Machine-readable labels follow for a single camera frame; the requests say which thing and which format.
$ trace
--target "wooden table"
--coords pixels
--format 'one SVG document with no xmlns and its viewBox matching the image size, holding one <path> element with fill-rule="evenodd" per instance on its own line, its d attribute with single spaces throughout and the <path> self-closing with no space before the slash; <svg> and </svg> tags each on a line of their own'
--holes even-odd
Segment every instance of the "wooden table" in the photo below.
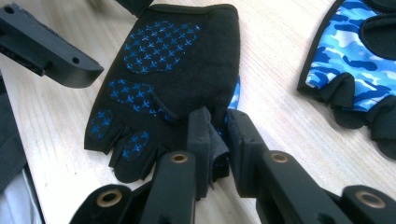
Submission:
<svg viewBox="0 0 396 224">
<path fill-rule="evenodd" d="M 1 55 L 0 68 L 47 223 L 67 223 L 85 198 L 119 184 L 110 157 L 83 149 L 93 101 L 136 18 L 111 0 L 15 0 L 106 70 L 85 89 L 39 77 Z M 338 126 L 326 105 L 295 89 L 312 39 L 331 0 L 156 0 L 154 3 L 238 8 L 242 55 L 239 109 L 267 146 L 294 156 L 319 185 L 340 194 L 366 185 L 396 198 L 396 163 L 369 140 L 367 128 Z M 9 1 L 0 0 L 2 6 Z M 143 181 L 129 184 L 131 189 Z M 240 199 L 231 177 L 196 204 L 196 223 L 260 223 L 255 201 Z"/>
</svg>

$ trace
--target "black plastic bracket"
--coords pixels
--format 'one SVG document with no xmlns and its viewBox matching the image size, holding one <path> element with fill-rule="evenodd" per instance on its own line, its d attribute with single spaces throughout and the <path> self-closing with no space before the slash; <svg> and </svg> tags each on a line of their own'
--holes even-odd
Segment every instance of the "black plastic bracket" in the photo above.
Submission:
<svg viewBox="0 0 396 224">
<path fill-rule="evenodd" d="M 205 198 L 208 187 L 218 178 L 229 175 L 228 148 L 210 123 L 210 113 L 203 107 L 189 115 L 187 151 L 196 159 L 197 199 Z"/>
<path fill-rule="evenodd" d="M 91 193 L 70 223 L 193 223 L 195 189 L 195 157 L 171 152 L 162 156 L 153 179 L 142 187 L 131 191 L 107 185 Z"/>
<path fill-rule="evenodd" d="M 247 114 L 228 111 L 230 163 L 241 197 L 257 198 L 262 223 L 393 223 L 396 202 L 365 186 L 341 197 L 322 189 L 290 154 L 268 150 Z"/>
<path fill-rule="evenodd" d="M 0 51 L 39 76 L 71 88 L 90 86 L 104 71 L 15 3 L 0 8 Z"/>
</svg>

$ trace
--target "brass insert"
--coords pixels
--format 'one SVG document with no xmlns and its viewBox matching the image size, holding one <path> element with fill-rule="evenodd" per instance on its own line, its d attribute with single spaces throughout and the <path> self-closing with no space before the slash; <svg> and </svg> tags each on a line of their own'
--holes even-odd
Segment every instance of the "brass insert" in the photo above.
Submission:
<svg viewBox="0 0 396 224">
<path fill-rule="evenodd" d="M 373 208 L 384 208 L 386 206 L 384 200 L 365 190 L 358 191 L 355 196 L 359 201 Z"/>
<path fill-rule="evenodd" d="M 271 159 L 276 162 L 287 162 L 289 160 L 287 156 L 281 153 L 273 153 Z"/>
<path fill-rule="evenodd" d="M 111 207 L 121 201 L 122 193 L 118 189 L 109 189 L 101 193 L 96 203 L 101 207 Z"/>
<path fill-rule="evenodd" d="M 182 163 L 188 160 L 189 158 L 186 155 L 183 154 L 176 154 L 175 156 L 172 157 L 172 162 L 176 163 Z"/>
</svg>

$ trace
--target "black glove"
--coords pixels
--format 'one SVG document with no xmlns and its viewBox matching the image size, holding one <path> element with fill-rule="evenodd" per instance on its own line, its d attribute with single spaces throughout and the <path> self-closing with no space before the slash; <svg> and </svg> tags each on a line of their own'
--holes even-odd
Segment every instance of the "black glove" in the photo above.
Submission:
<svg viewBox="0 0 396 224">
<path fill-rule="evenodd" d="M 116 0 L 136 17 L 140 17 L 154 0 Z"/>
<path fill-rule="evenodd" d="M 84 147 L 108 153 L 116 178 L 145 178 L 169 150 L 186 149 L 191 111 L 216 128 L 239 69 L 237 11 L 230 5 L 154 5 L 137 20 L 96 97 Z"/>
<path fill-rule="evenodd" d="M 396 159 L 396 5 L 337 0 L 318 29 L 297 90 L 330 103 L 336 122 L 363 125 Z"/>
</svg>

